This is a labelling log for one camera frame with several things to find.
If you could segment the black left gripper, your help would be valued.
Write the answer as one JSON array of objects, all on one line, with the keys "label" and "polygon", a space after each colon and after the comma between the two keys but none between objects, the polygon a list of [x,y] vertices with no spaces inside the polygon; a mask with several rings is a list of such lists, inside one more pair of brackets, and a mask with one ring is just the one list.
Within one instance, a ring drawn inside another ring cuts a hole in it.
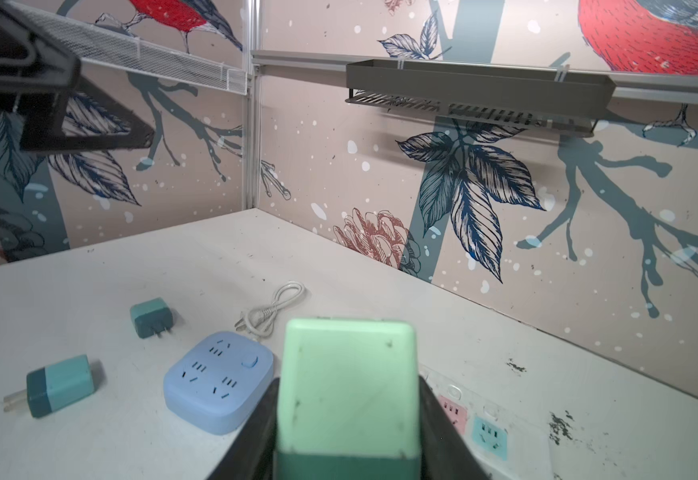
[{"label": "black left gripper", "polygon": [[155,131],[85,77],[81,61],[17,8],[0,1],[0,114],[25,117],[29,152],[142,149]]}]

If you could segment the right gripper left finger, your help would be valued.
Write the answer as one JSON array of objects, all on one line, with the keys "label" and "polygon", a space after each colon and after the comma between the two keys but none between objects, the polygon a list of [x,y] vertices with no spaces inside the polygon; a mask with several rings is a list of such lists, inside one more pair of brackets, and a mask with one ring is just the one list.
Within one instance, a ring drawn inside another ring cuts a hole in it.
[{"label": "right gripper left finger", "polygon": [[274,478],[277,403],[280,379],[264,392],[209,480],[270,480]]}]

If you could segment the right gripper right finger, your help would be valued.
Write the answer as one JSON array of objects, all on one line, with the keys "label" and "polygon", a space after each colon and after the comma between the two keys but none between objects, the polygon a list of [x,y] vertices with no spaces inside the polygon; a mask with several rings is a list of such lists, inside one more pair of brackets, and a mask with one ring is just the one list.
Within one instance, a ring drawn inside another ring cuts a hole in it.
[{"label": "right gripper right finger", "polygon": [[422,376],[419,377],[419,403],[421,479],[488,480],[489,476]]}]

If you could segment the green charger plug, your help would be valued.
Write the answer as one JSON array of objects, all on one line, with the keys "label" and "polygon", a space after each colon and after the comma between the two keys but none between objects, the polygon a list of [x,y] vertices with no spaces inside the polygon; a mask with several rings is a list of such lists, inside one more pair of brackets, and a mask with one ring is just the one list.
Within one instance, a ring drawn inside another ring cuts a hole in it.
[{"label": "green charger plug", "polygon": [[419,370],[401,321],[293,319],[277,404],[277,479],[417,479]]}]

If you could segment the light teal charger plug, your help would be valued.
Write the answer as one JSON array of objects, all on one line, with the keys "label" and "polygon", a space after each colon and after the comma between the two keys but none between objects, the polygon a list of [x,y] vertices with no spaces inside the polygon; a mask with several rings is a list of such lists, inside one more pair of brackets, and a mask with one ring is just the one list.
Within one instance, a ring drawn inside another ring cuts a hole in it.
[{"label": "light teal charger plug", "polygon": [[40,419],[91,396],[95,390],[88,356],[78,355],[29,372],[25,388],[3,399],[3,411],[26,407],[33,418]]}]

